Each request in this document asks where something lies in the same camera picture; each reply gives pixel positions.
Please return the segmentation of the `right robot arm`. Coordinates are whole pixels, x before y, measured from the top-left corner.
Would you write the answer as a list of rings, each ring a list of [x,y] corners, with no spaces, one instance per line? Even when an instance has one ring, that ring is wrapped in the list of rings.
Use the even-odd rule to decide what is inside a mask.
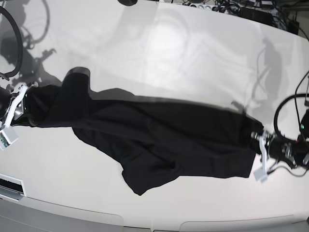
[[[25,20],[25,5],[28,4],[27,0],[14,0],[8,3],[5,9],[12,15],[16,21],[16,26],[21,30]],[[3,19],[0,23],[0,28],[3,30],[3,38],[0,40],[0,55],[6,59],[9,64],[20,67],[19,78],[12,81],[12,85],[16,86],[18,82],[27,82],[30,84],[38,83],[38,81],[30,80],[34,77],[34,64],[38,61],[33,59],[31,54],[23,47],[23,60],[18,61],[19,47],[18,41],[14,36],[14,28],[11,27],[7,19]],[[31,126],[36,127],[40,123],[39,113],[35,112],[36,102],[31,95],[34,91],[29,90],[23,99],[24,113],[17,120],[13,120],[14,126]]]

